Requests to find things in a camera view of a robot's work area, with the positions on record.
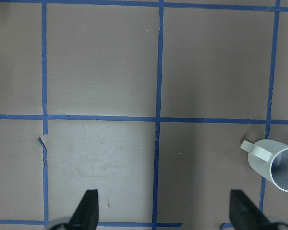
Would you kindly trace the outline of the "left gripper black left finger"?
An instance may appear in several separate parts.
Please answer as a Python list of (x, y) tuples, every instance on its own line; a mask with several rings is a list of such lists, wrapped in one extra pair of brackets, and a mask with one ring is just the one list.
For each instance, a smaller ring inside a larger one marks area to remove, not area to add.
[(98, 190), (86, 190), (72, 215), (71, 230), (95, 230), (98, 225)]

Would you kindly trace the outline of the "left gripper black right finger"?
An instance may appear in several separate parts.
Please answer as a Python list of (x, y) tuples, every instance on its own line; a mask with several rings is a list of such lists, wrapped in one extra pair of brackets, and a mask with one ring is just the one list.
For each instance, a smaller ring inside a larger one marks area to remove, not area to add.
[(269, 230), (272, 223), (242, 190), (231, 190), (229, 220), (235, 230)]

